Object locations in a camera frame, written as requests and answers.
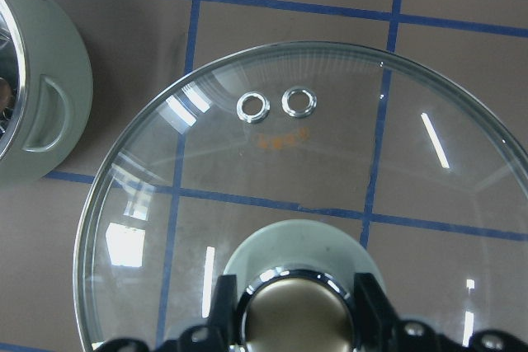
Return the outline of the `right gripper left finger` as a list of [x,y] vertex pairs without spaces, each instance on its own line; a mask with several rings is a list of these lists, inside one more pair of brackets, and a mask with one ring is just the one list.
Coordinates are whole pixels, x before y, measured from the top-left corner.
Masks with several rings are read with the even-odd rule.
[[216,283],[210,315],[203,324],[187,327],[175,339],[153,351],[230,351],[237,344],[237,276],[221,275]]

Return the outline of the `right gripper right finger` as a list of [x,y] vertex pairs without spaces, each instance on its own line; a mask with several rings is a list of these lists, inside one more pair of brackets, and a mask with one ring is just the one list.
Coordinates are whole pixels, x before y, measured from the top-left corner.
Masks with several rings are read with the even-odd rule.
[[363,351],[526,351],[527,343],[500,330],[478,331],[462,345],[424,321],[402,319],[371,273],[354,275],[352,319]]

